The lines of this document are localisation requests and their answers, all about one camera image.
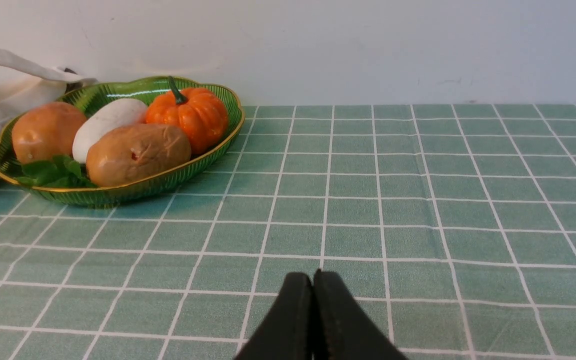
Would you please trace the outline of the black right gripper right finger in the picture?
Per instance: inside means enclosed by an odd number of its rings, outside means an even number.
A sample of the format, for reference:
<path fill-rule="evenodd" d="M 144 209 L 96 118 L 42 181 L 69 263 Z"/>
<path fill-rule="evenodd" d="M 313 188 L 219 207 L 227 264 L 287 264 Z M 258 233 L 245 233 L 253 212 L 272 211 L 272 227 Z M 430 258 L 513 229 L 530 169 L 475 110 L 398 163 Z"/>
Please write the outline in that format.
<path fill-rule="evenodd" d="M 318 269 L 313 295 L 314 360 L 406 359 L 363 311 L 338 273 Z"/>

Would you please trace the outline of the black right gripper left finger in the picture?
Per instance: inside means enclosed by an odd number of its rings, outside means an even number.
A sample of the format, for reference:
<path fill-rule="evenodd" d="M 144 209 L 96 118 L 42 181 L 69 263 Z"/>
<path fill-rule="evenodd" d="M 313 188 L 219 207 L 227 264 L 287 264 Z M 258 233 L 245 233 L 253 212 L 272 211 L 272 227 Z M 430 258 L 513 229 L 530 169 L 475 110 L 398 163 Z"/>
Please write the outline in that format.
<path fill-rule="evenodd" d="M 286 274 L 278 296 L 236 360 L 310 360 L 313 285 L 302 272 Z"/>

